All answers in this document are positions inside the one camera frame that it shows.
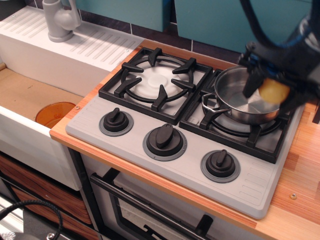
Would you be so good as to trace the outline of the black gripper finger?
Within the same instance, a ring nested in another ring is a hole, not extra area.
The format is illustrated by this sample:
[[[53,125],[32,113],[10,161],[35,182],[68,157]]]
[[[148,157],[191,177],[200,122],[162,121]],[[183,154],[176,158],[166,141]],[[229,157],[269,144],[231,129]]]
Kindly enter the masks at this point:
[[[282,102],[279,106],[280,112],[293,111],[315,98],[314,86],[286,87],[279,92]]]
[[[243,88],[243,95],[246,98],[251,97],[253,93],[263,84],[264,79],[265,76],[260,69],[255,68],[254,70],[252,70],[249,73],[246,84]]]

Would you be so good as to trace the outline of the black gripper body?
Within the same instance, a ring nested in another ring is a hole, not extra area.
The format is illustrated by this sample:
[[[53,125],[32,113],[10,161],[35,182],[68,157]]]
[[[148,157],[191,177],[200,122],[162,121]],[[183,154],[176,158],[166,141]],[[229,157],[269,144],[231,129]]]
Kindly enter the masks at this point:
[[[314,86],[320,97],[320,38],[310,27],[298,27],[288,42],[276,45],[262,33],[261,40],[249,42],[238,63],[263,72],[264,80],[273,79],[289,88]]]

